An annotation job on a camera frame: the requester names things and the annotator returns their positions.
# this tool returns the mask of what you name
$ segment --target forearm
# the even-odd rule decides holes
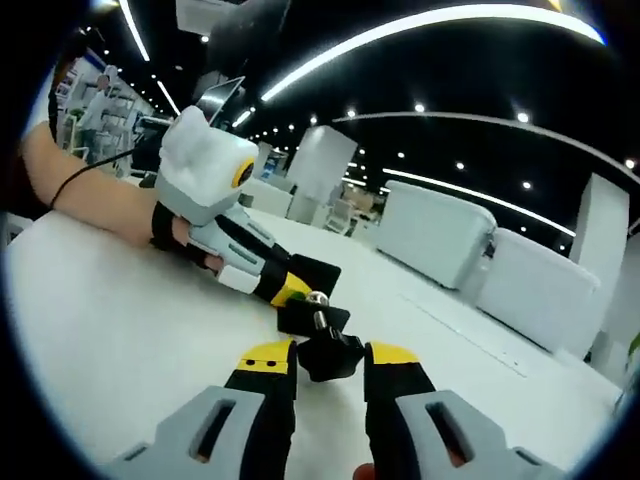
[[[42,127],[37,127],[29,135],[23,147],[23,157],[36,195],[48,205],[64,181],[86,165],[81,159],[58,148],[48,130],[42,131]],[[111,231],[131,244],[142,246],[152,237],[151,219],[155,204],[153,190],[138,188],[94,169],[67,184],[54,207],[73,218]]]

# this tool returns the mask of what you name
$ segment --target black strap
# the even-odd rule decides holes
[[[151,220],[151,231],[153,232],[151,244],[160,250],[177,253],[181,257],[191,260],[200,268],[207,268],[204,263],[207,258],[207,252],[191,244],[185,247],[173,238],[174,217],[175,215],[171,210],[160,202],[156,203]]]

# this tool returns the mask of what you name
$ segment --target yellow ring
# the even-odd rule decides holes
[[[244,162],[238,170],[236,170],[236,174],[233,177],[233,182],[231,182],[232,188],[238,188],[240,186],[240,179],[242,178],[242,174],[247,171],[247,168],[253,165],[254,160],[255,159],[253,157],[249,157],[247,161]]]

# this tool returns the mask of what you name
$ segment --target table surface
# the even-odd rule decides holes
[[[609,425],[619,389],[552,356],[451,293],[352,239],[249,210],[289,251],[343,269],[332,304],[346,332],[415,352],[439,389],[498,422],[510,446],[569,469]],[[284,336],[275,311],[151,248],[50,213],[8,248],[11,308],[41,394],[88,457],[105,463],[209,385],[242,353]],[[348,479],[370,461],[363,367],[299,375],[287,478]]]

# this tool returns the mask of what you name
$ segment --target black cable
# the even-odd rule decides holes
[[[106,160],[100,160],[99,162],[96,162],[93,165],[87,165],[86,167],[81,168],[80,170],[78,170],[76,173],[74,173],[69,178],[67,178],[62,185],[60,185],[60,188],[58,189],[56,194],[53,196],[53,200],[51,200],[51,203],[49,203],[49,208],[51,210],[53,210],[53,206],[55,205],[56,200],[58,199],[58,197],[60,196],[62,191],[65,189],[65,187],[69,183],[71,183],[71,181],[73,181],[74,179],[76,179],[77,177],[82,175],[84,172],[87,172],[87,171],[92,170],[92,169],[97,168],[97,167],[101,167],[102,165],[106,165],[107,163],[115,162],[116,160],[119,160],[122,157],[126,157],[127,155],[131,155],[138,148],[140,148],[140,147],[138,146],[138,147],[132,148],[131,150],[127,150],[126,152],[119,153],[118,155],[115,155],[115,156],[113,156],[111,158],[107,158]]]

